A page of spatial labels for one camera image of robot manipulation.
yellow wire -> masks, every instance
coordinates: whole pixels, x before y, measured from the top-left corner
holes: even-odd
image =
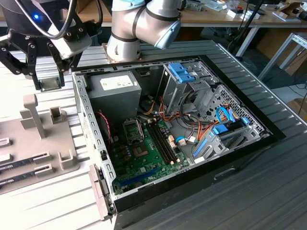
[[[147,113],[143,113],[144,115],[149,115],[149,114],[151,114],[152,113],[152,111],[153,111],[153,109],[154,109],[154,104],[155,104],[155,102],[153,102],[153,104],[152,104],[152,107],[150,108],[150,110],[147,112]]]

connector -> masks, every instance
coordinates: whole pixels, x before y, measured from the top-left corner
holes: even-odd
[[[169,142],[174,142],[174,141],[175,141],[173,135],[169,135],[169,136],[168,136],[168,141],[169,141]]]
[[[172,149],[177,147],[177,145],[174,142],[170,142],[169,145],[171,146]]]
[[[187,142],[186,142],[186,140],[184,140],[184,139],[180,139],[177,143],[178,143],[179,146],[185,146],[185,145],[187,145]]]

wooden desk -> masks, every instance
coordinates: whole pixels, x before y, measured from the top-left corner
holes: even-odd
[[[107,10],[105,4],[102,0],[100,0],[104,19],[103,19],[103,27],[111,27],[112,25],[112,16]],[[244,9],[246,8],[246,3],[241,1],[240,6]],[[243,42],[241,48],[238,50],[236,56],[241,57],[246,51],[248,45],[253,40],[257,31],[262,28],[307,28],[307,22],[302,23],[287,23],[277,18],[272,14],[274,11],[272,8],[262,8],[266,11],[265,15],[260,16],[259,19],[253,20],[250,24],[251,30],[247,35],[245,41]],[[90,4],[88,4],[80,13],[79,17],[83,22],[95,19],[98,20],[98,9],[96,6],[96,2],[93,0]],[[203,6],[203,11],[189,11],[183,10],[181,12],[181,26],[182,27],[239,27],[242,19],[240,18],[232,18],[227,15],[227,9],[222,11],[214,11],[209,9],[206,6]],[[0,26],[6,26],[4,21],[3,13],[0,11]]]
[[[246,3],[242,2],[240,4],[244,9],[246,8]],[[250,27],[293,27],[293,28],[301,28],[307,27],[307,22],[302,23],[288,23],[284,22],[281,19],[274,16],[272,13],[275,11],[272,7],[262,8],[266,11],[265,15],[261,15],[259,19],[253,20],[250,24]],[[206,6],[202,7],[203,11],[189,11],[183,10],[181,12],[181,23],[183,27],[239,27],[242,19],[240,18],[232,18],[227,15],[227,9],[221,10],[219,12],[212,10]]]

metal table frame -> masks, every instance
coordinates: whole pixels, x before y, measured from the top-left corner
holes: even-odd
[[[136,223],[130,228],[170,229],[171,226],[190,223],[193,218],[197,217],[195,213],[199,214],[201,211],[208,210],[218,218],[204,218],[207,215],[202,216],[197,220],[203,226],[201,229],[209,229],[209,226],[205,226],[209,224],[212,224],[212,226],[217,223],[222,224],[223,220],[236,213],[238,213],[238,216],[235,215],[236,218],[244,219],[247,223],[232,229],[248,229],[246,226],[252,221],[239,214],[242,207],[245,208],[246,215],[252,216],[253,221],[260,222],[261,217],[267,217],[268,211],[271,211],[267,206],[261,206],[261,217],[255,216],[250,207],[254,204],[256,198],[261,197],[262,194],[259,194],[259,192],[270,194],[270,202],[275,201],[278,196],[275,196],[272,190],[276,193],[276,191],[279,191],[278,189],[282,188],[281,183],[286,184],[295,178],[297,179],[302,171],[307,171],[306,162],[304,161],[307,153],[306,123],[248,69],[231,56],[225,48],[215,44],[213,41],[175,42],[167,50],[159,50],[144,44],[142,45],[142,50],[144,55],[149,55],[153,58],[161,55],[180,57],[183,53],[186,55],[207,55],[287,135],[287,138],[276,147],[266,151],[262,155],[264,160],[255,161],[251,168],[247,168],[241,173],[221,181],[173,207],[166,208],[161,213]],[[20,60],[24,60],[24,55],[21,52],[14,54]],[[83,53],[79,66],[103,64],[107,64],[107,58],[102,48],[90,47]],[[19,117],[18,106],[22,106],[22,95],[35,92],[33,83],[30,80],[26,80],[24,76],[12,75],[4,66],[0,66],[0,70],[0,96],[5,99],[10,98],[9,102],[2,100],[1,105],[3,103],[7,103],[8,106],[14,105],[10,107],[10,111],[0,111],[0,120]],[[57,74],[56,65],[50,57],[39,59],[36,70],[39,78],[52,77]],[[38,110],[39,112],[45,112],[49,107],[57,105],[62,106],[67,112],[81,167],[79,170],[63,176],[0,195],[0,203],[3,207],[0,211],[1,226],[3,228],[45,230],[63,229],[65,226],[65,229],[111,229],[110,222],[100,221],[90,178],[87,175],[89,165],[92,162],[86,151],[85,139],[77,116],[71,74],[65,76],[65,82],[66,86],[61,90],[39,92],[37,94]],[[300,162],[304,167],[291,164],[293,162]],[[273,182],[268,181],[270,186],[262,186],[261,182],[265,178],[267,180],[271,178],[272,172],[279,173],[279,176],[283,170],[291,170],[291,173],[284,173],[285,176],[282,177],[282,179],[285,178],[284,181],[279,178],[279,180],[275,179]],[[297,193],[301,192],[302,189],[307,190],[306,183],[304,181],[299,182],[301,187],[296,186],[294,188],[295,192],[282,197],[283,201],[296,198]],[[247,188],[254,188],[253,196],[244,193],[248,191]],[[211,199],[216,200],[216,202],[209,203]],[[229,202],[231,202],[231,209],[229,208],[229,210],[232,212],[221,212],[220,210],[228,210],[225,207],[221,207],[221,205],[226,205]]]
[[[272,57],[272,59],[269,61],[269,63],[266,65],[266,67],[263,69],[263,71],[259,74],[258,78],[259,80],[262,80],[268,72],[272,69],[273,65],[278,61],[278,59],[282,56],[283,52],[293,43],[296,42],[296,47],[291,51],[289,56],[283,61],[283,63],[279,66],[280,69],[285,69],[290,62],[293,60],[293,58],[300,52],[300,49],[303,47],[304,49],[307,49],[307,33],[298,33],[294,34],[291,33],[289,37],[285,40],[285,42],[282,44],[282,46],[279,48],[279,50],[276,52],[276,54]]]

table leg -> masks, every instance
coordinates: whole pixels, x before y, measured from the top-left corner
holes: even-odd
[[[298,53],[299,49],[302,46],[300,44],[297,44],[297,46],[292,50],[292,52],[289,54],[289,56],[283,61],[283,63],[280,65],[279,68],[284,69],[286,66],[288,66],[289,62],[293,59],[293,57]]]
[[[259,27],[253,27],[251,28],[250,32],[248,33],[247,37],[245,38],[243,44],[241,45],[240,49],[238,50],[236,57],[243,56],[244,52],[248,48],[250,42],[253,40],[254,36],[256,35],[257,31],[259,30]]]
[[[277,60],[280,58],[282,53],[289,47],[289,45],[292,42],[294,34],[291,33],[287,40],[282,44],[282,46],[279,48],[279,50],[276,52],[276,54],[272,57],[272,59],[269,61],[269,63],[266,65],[266,67],[263,69],[263,71],[259,74],[258,78],[259,80],[262,80],[265,75],[272,69],[273,65],[277,62]]]

